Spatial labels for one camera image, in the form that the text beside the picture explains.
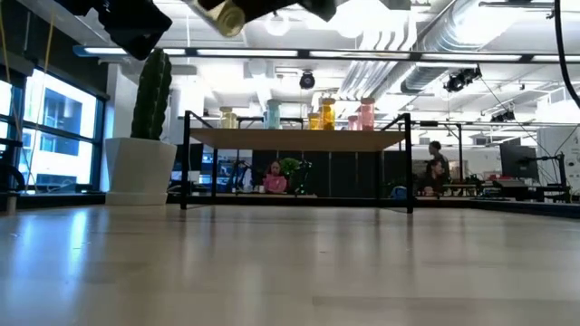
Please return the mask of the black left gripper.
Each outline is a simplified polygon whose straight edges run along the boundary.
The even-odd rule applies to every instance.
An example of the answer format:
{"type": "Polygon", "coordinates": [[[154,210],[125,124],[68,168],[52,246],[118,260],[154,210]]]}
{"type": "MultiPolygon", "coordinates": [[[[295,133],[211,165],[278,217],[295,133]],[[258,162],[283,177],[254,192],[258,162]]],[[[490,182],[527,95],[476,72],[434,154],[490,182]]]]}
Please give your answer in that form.
{"type": "MultiPolygon", "coordinates": [[[[198,0],[206,10],[214,9],[225,0],[198,0]]],[[[86,16],[91,10],[111,40],[126,53],[145,60],[168,31],[172,20],[151,0],[55,0],[75,16],[86,16]]],[[[251,22],[265,14],[297,3],[297,0],[230,0],[251,22]]]]}

